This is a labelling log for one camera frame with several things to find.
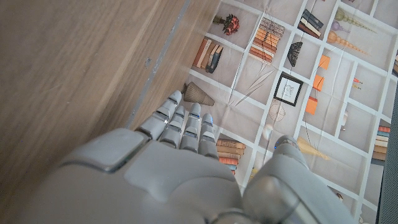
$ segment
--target robot finger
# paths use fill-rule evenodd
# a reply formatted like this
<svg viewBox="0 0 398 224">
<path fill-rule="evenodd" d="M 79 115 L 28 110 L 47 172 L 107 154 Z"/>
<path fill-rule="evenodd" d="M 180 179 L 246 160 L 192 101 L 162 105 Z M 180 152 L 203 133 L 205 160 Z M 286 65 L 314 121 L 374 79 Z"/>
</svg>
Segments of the robot finger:
<svg viewBox="0 0 398 224">
<path fill-rule="evenodd" d="M 208 113 L 203 115 L 202 118 L 198 153 L 218 160 L 213 118 Z"/>
<path fill-rule="evenodd" d="M 137 129 L 153 140 L 157 140 L 162 134 L 166 124 L 175 112 L 182 98 L 181 92 L 172 93 L 149 118 L 147 118 Z"/>
<path fill-rule="evenodd" d="M 198 152 L 198 128 L 200 120 L 200 105 L 194 103 L 188 115 L 185 131 L 182 134 L 180 149 Z"/>
<path fill-rule="evenodd" d="M 159 140 L 160 142 L 175 149 L 178 148 L 182 131 L 182 123 L 184 121 L 184 112 L 184 107 L 178 106 L 172 119 L 164 129 L 164 132 Z"/>
</svg>

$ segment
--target wooden surface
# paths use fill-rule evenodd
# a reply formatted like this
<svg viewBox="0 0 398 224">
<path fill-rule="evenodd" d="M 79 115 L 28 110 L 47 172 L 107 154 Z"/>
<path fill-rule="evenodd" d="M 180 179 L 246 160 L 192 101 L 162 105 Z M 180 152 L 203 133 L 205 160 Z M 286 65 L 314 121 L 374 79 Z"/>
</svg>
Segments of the wooden surface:
<svg viewBox="0 0 398 224">
<path fill-rule="evenodd" d="M 74 147 L 125 126 L 184 2 L 0 2 L 0 220 Z M 181 89 L 218 4 L 190 1 L 135 121 Z"/>
</svg>

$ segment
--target framed picture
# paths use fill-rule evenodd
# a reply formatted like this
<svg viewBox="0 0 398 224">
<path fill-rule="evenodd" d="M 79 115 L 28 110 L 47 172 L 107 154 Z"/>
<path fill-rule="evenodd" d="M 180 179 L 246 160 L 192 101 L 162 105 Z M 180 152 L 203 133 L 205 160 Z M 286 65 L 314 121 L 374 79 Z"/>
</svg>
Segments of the framed picture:
<svg viewBox="0 0 398 224">
<path fill-rule="evenodd" d="M 289 105 L 296 106 L 297 98 L 299 97 L 302 86 L 303 81 L 282 72 L 278 85 L 276 86 L 274 98 Z"/>
</svg>

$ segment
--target black picture frame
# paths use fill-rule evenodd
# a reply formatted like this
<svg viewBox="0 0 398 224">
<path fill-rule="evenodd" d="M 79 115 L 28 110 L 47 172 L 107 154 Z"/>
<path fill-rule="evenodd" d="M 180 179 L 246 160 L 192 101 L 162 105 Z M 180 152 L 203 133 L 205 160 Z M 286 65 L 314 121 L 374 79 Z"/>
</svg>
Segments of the black picture frame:
<svg viewBox="0 0 398 224">
<path fill-rule="evenodd" d="M 295 83 L 299 84 L 299 88 L 298 88 L 297 94 L 296 94 L 296 96 L 294 97 L 294 99 L 295 99 L 294 102 L 284 100 L 284 99 L 282 99 L 282 98 L 280 98 L 280 97 L 277 96 L 278 90 L 279 90 L 279 88 L 281 87 L 281 86 L 280 86 L 280 82 L 282 81 L 283 78 L 286 78 L 286 79 L 288 79 L 288 80 L 290 80 L 290 81 L 292 81 L 292 82 L 295 82 Z M 300 91 L 301 91 L 301 87 L 302 87 L 302 86 L 303 86 L 303 81 L 298 80 L 298 79 L 296 79 L 296 78 L 294 78 L 294 77 L 291 77 L 290 75 L 288 75 L 288 74 L 285 73 L 285 72 L 282 72 L 282 74 L 280 74 L 280 77 L 279 77 L 279 80 L 278 80 L 278 84 L 277 84 L 277 86 L 276 86 L 276 90 L 275 90 L 275 93 L 274 93 L 274 98 L 277 99 L 277 100 L 279 100 L 279 101 L 281 101 L 281 102 L 287 103 L 288 105 L 296 106 L 296 104 L 297 104 L 297 99 L 299 98 L 299 94 L 300 94 Z"/>
</svg>

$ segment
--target white robotic hand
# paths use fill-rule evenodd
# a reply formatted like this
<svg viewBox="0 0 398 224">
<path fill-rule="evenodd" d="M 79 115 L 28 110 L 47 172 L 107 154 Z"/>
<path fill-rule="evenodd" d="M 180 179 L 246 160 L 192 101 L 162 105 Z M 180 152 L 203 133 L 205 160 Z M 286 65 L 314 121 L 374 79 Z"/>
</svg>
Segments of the white robotic hand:
<svg viewBox="0 0 398 224">
<path fill-rule="evenodd" d="M 19 222 L 353 223 L 288 136 L 242 197 L 218 162 L 211 115 L 200 126 L 194 104 L 182 131 L 181 97 L 170 95 L 136 131 L 115 129 L 74 150 L 42 182 Z"/>
</svg>

